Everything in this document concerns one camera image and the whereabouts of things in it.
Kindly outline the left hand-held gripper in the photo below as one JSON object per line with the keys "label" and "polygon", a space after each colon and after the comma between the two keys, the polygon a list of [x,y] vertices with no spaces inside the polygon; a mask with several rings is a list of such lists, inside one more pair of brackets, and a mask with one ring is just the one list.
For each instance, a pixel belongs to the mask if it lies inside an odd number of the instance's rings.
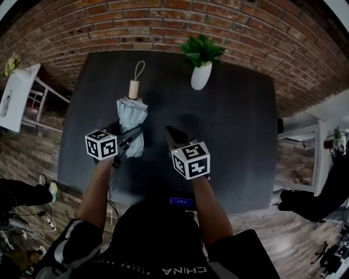
{"label": "left hand-held gripper", "polygon": [[101,160],[112,158],[112,166],[120,168],[123,149],[128,149],[131,143],[142,134],[142,127],[139,125],[119,134],[120,131],[120,122],[116,121],[103,127],[103,130],[94,130],[85,135],[87,154],[93,158],[96,165]]}

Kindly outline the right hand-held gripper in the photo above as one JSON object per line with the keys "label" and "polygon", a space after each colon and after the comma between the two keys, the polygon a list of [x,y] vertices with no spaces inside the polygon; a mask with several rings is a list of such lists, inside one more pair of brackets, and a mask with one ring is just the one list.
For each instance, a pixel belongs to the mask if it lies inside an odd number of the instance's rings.
{"label": "right hand-held gripper", "polygon": [[165,127],[165,137],[171,150],[173,168],[181,176],[191,180],[210,173],[210,153],[204,142],[174,149],[173,143],[189,144],[191,138],[186,132],[172,126]]}

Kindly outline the light blue umbrella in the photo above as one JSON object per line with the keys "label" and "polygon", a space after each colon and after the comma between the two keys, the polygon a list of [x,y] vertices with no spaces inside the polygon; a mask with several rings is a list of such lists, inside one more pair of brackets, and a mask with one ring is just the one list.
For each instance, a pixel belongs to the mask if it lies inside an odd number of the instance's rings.
{"label": "light blue umbrella", "polygon": [[121,134],[134,132],[129,148],[125,152],[127,158],[140,157],[144,149],[141,125],[148,116],[148,106],[139,97],[139,75],[145,68],[145,61],[137,63],[134,78],[130,81],[128,96],[117,100],[117,110],[121,125]]}

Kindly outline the person's left forearm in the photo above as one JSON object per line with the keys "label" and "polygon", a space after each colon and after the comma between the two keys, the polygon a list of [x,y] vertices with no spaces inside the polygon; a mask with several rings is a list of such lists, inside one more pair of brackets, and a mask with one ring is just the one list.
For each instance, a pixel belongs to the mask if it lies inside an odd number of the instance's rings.
{"label": "person's left forearm", "polygon": [[95,225],[102,232],[106,222],[107,195],[113,161],[113,157],[99,161],[77,213],[78,219]]}

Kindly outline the person's right forearm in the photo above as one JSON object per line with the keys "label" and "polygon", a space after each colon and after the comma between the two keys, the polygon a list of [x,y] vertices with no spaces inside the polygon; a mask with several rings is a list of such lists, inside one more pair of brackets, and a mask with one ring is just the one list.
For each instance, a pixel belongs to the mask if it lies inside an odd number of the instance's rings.
{"label": "person's right forearm", "polygon": [[206,248],[217,241],[233,236],[233,230],[226,213],[215,197],[209,180],[205,176],[192,181],[197,207],[198,222]]}

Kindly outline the dark wooden table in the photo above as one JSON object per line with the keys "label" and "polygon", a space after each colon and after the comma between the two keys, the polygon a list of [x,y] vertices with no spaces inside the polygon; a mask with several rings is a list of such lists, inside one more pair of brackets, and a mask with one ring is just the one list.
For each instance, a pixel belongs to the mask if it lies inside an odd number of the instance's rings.
{"label": "dark wooden table", "polygon": [[213,66],[202,90],[194,90],[191,66],[182,54],[111,51],[88,55],[64,120],[58,181],[84,191],[95,163],[85,135],[118,120],[117,100],[125,97],[139,61],[139,95],[148,106],[142,156],[125,160],[111,174],[113,199],[131,205],[146,197],[190,192],[172,166],[165,128],[173,126],[203,141],[210,153],[214,193],[229,214],[270,205],[278,152],[273,80],[228,63]]}

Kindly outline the black device with screen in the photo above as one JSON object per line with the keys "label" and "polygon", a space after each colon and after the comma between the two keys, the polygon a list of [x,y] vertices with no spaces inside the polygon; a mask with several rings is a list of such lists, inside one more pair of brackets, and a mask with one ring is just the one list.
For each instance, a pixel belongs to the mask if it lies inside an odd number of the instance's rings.
{"label": "black device with screen", "polygon": [[185,210],[196,211],[196,203],[193,198],[186,197],[169,197],[170,205],[173,207],[183,208]]}

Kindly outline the green leafy plant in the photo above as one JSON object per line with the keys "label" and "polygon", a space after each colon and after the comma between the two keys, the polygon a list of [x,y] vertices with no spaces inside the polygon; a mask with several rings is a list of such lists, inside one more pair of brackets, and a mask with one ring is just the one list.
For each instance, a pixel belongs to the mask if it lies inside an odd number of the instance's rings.
{"label": "green leafy plant", "polygon": [[186,59],[197,68],[213,63],[225,53],[224,48],[202,34],[188,37],[184,43],[179,44],[179,47]]}

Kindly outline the small white folding table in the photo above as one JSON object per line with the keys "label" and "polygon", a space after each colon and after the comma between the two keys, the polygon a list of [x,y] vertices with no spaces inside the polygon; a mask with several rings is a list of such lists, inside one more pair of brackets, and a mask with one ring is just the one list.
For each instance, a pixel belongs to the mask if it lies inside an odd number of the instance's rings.
{"label": "small white folding table", "polygon": [[[31,72],[31,77],[28,80],[21,80],[15,71],[9,76],[5,90],[3,92],[1,103],[7,95],[11,96],[7,115],[4,118],[0,117],[0,126],[10,131],[19,133],[21,125],[27,125],[31,127],[42,127],[55,132],[62,133],[63,130],[49,126],[40,121],[44,103],[49,92],[53,93],[58,98],[69,103],[66,97],[54,90],[51,86],[46,84],[38,77],[38,72],[41,68],[41,64],[34,64],[26,69]],[[40,110],[38,114],[30,113],[26,109],[27,101],[31,99],[40,102]]]}

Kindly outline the person's black shirt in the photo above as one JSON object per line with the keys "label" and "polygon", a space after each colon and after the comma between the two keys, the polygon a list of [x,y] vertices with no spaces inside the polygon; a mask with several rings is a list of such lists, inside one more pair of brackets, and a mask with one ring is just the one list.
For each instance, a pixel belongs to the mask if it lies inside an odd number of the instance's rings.
{"label": "person's black shirt", "polygon": [[34,269],[34,279],[280,279],[254,230],[203,251],[188,212],[134,205],[101,251],[102,233],[73,219]]}

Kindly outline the white side table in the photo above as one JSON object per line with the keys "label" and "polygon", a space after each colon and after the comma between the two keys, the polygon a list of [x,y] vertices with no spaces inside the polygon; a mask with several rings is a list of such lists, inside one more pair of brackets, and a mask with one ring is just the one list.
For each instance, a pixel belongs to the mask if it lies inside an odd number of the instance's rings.
{"label": "white side table", "polygon": [[275,187],[307,191],[318,196],[326,182],[332,158],[323,143],[334,129],[349,131],[349,89],[291,117],[284,118],[284,131],[278,139],[314,139],[314,169],[310,185],[274,180]]}

